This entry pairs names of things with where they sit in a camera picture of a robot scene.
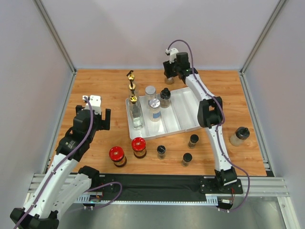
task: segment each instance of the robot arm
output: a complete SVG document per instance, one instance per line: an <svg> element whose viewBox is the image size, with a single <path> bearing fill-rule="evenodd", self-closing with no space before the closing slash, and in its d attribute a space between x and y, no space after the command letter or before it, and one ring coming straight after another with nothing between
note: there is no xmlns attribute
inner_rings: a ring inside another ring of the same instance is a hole
<svg viewBox="0 0 305 229"><path fill-rule="evenodd" d="M214 95L204 85L195 69L195 75L192 74L192 69L188 61L188 54L186 52L178 52L176 48L172 48L166 50L166 54L170 56L170 60L163 63L164 75L167 78L178 75L192 90L200 102L197 118L200 126L205 128L209 136L215 160L215 174L219 184L225 186L236 182L237 175L235 169L224 157L225 155L229 158L224 143L222 126L220 125L217 127L217 125L222 122L223 117L216 102L211 98L214 97ZM215 97L215 99L222 108L223 102L221 97Z"/></svg>
<svg viewBox="0 0 305 229"><path fill-rule="evenodd" d="M110 129L110 109L106 109L105 120L102 120L101 97L91 95L89 100L93 109L93 124L88 137L76 150L76 147L87 136L91 119L88 104L85 107L78 105L76 106L73 126L66 132L65 137L60 140L53 162L33 197L23 208L15 208L10 215L10 218L17 223L27 212L20 224L20 228L56 229L62 215L75 199L86 190L100 185L99 171L85 166L79 170L74 181L59 193L68 175L89 149L95 132ZM73 150L76 150L76 152L62 162Z"/></svg>

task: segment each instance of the white wall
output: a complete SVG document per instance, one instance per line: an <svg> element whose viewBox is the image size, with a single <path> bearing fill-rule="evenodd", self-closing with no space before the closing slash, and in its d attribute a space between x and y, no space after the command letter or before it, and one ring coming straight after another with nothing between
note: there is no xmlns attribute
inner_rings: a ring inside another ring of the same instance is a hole
<svg viewBox="0 0 305 229"><path fill-rule="evenodd" d="M273 169L305 228L305 1L289 0L246 71Z"/></svg>
<svg viewBox="0 0 305 229"><path fill-rule="evenodd" d="M197 68L240 69L277 2L43 0L77 68L162 68L185 39Z"/></svg>
<svg viewBox="0 0 305 229"><path fill-rule="evenodd" d="M0 0L0 224L41 173L71 81L32 0Z"/></svg>

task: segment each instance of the wooden tabletop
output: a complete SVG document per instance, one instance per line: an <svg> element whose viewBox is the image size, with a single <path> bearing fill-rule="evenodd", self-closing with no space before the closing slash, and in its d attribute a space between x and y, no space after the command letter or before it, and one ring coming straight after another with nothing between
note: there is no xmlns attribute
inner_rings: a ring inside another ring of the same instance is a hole
<svg viewBox="0 0 305 229"><path fill-rule="evenodd" d="M106 108L110 108L110 131L102 130L95 134L90 149L74 169L87 165L101 173L129 173L129 174L182 174L182 175L214 175L214 157L212 148L205 130L200 130L161 137L146 141L147 155L137 159L133 155L131 139L126 115L125 100L128 97L129 70L79 70L69 99L69 104L61 125L57 145L65 132L72 126L75 116L75 106L82 103L83 95L100 95L102 97L103 118ZM200 77L208 89L223 99L226 122L223 133L230 159L236 165L244 168L251 176L266 176L262 155L254 133L249 110L245 101L242 86L237 71L199 71ZM159 93L163 88L170 90L186 87L178 77L174 84L166 85L161 70L135 70L135 80L139 94L145 95L145 87L153 85ZM245 126L250 130L250 137L239 147L231 145L229 137L234 131ZM189 149L187 143L191 134L200 138L194 149ZM166 157L159 160L157 146L166 147ZM118 168L109 158L109 150L113 146L124 149L127 164ZM188 167L181 165L184 153L191 153L193 160ZM244 173L236 170L238 175Z"/></svg>

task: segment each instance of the white tray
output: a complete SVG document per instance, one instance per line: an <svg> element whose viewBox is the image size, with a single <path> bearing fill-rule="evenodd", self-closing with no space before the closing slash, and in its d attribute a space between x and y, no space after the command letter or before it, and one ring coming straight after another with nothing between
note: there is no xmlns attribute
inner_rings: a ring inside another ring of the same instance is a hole
<svg viewBox="0 0 305 229"><path fill-rule="evenodd" d="M171 105L161 108L161 119L158 122L149 119L149 107L145 96L140 96L140 103L144 125L143 128L135 130L129 113L129 100L126 99L130 139L142 137L151 140L200 128L197 120L199 101L189 87L171 91Z"/></svg>

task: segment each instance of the red jar lid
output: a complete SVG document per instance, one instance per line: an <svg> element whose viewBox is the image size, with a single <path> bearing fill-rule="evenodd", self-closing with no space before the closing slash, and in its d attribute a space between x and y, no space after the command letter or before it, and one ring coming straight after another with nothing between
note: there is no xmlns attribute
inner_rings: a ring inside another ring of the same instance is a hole
<svg viewBox="0 0 305 229"><path fill-rule="evenodd" d="M145 147L146 147L146 142L145 142L144 138L136 137L135 139L133 139L132 149L134 151L142 151L145 149Z"/></svg>
<svg viewBox="0 0 305 229"><path fill-rule="evenodd" d="M109 151L109 157L112 161L120 161L124 157L124 151L121 147L115 146Z"/></svg>

